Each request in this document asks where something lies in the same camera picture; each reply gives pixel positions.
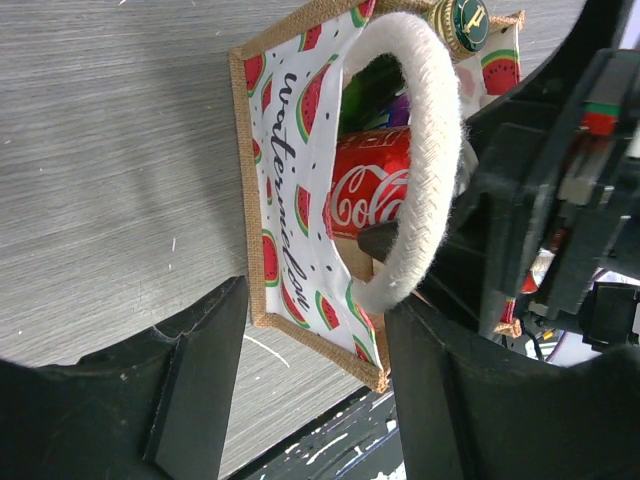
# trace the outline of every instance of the burlap trim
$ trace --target burlap trim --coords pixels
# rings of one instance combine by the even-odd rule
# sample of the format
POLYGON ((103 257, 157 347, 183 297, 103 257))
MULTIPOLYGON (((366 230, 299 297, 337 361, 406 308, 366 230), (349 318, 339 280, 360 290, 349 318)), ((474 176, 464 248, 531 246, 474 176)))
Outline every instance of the burlap trim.
MULTIPOLYGON (((249 259, 249 287, 251 319, 256 327, 275 327, 291 338, 307 345, 316 352, 333 361, 349 374, 360 379, 365 385, 377 392, 388 387, 388 375, 391 367, 389 349, 384 327, 384 316, 374 315, 371 321, 375 327, 378 354, 382 369, 360 360, 346 350, 332 344, 324 338, 291 323, 285 318, 265 312, 266 295, 264 287, 264 264, 262 259, 262 221, 258 196, 258 179, 253 161, 251 134, 251 114, 247 100, 244 60, 254 57, 286 42, 311 27, 334 18, 355 7, 362 0, 312 0, 291 15, 265 30, 241 47, 230 53, 231 86, 236 113, 236 129, 242 173, 242 191, 247 232, 247 255, 249 259)), ((375 15, 403 10, 419 13, 431 2, 425 0, 378 0, 375 15)), ((490 17, 491 31, 495 32, 510 25, 524 23, 524 12, 508 17, 490 17)), ((336 244, 343 260, 351 273, 367 280, 373 275, 371 259, 357 248, 352 240, 337 240, 336 244)))

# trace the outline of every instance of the watermelon text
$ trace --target watermelon text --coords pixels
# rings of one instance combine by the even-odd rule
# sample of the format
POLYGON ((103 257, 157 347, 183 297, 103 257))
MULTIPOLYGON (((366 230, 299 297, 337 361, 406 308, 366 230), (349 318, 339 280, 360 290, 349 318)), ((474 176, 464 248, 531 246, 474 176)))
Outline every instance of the watermelon text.
POLYGON ((278 200, 278 204, 280 205, 279 216, 280 216, 280 236, 282 237, 282 254, 285 259, 285 263, 287 264, 287 276, 289 280, 291 280, 291 284, 295 289, 295 296, 298 300, 298 305, 305 311, 309 310, 309 302, 304 295, 302 285, 300 284, 300 280, 307 280, 307 275, 305 274, 302 267, 297 262, 297 260, 291 254, 289 250, 291 246, 291 241, 289 240, 289 234, 287 233, 287 220, 286 220, 286 209, 284 207, 284 201, 282 199, 282 195, 280 190, 282 189, 282 185, 285 181, 285 177, 283 177, 285 162, 289 160, 289 158, 296 158, 295 149, 287 143, 287 131, 282 128, 282 123, 284 122, 287 109, 286 106, 289 105, 289 97, 291 96, 292 88, 290 83, 296 82, 298 77, 293 73, 287 73, 284 76, 284 87, 280 89, 278 94, 278 98, 282 106, 280 110, 276 113, 276 122, 273 124, 271 128, 271 150, 273 151, 273 164, 275 166, 275 175, 276 178, 273 182, 276 190, 276 198, 278 200))

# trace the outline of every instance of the table surface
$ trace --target table surface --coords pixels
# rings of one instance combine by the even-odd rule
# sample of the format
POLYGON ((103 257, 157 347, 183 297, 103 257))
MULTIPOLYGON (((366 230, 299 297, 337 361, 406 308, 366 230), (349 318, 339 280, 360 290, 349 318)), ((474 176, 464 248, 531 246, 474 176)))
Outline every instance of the table surface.
MULTIPOLYGON (((302 0, 0 4, 0 355, 73 363, 247 269, 228 51, 302 0)), ((531 72, 583 1, 527 10, 531 72)), ((359 387, 247 327, 221 475, 359 387)))

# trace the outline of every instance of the red soda can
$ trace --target red soda can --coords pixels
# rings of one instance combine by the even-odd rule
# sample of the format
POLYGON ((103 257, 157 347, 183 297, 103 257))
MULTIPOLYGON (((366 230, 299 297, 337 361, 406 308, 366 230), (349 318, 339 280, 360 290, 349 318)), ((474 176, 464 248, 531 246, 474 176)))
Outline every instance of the red soda can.
POLYGON ((407 195, 409 127, 345 135, 337 145, 331 182, 331 226, 353 238, 394 220, 407 195))

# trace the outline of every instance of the coca-cola logo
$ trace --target coca-cola logo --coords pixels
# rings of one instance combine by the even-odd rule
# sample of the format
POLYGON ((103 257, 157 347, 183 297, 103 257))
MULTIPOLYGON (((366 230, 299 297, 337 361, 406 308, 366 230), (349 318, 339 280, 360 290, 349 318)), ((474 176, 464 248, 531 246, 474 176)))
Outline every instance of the coca-cola logo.
POLYGON ((354 232, 393 220, 406 196, 408 175, 408 169, 388 173, 376 165, 358 165, 349 170, 336 182, 331 195, 334 228, 354 232), (367 198, 363 186, 371 182, 377 183, 377 187, 367 198))

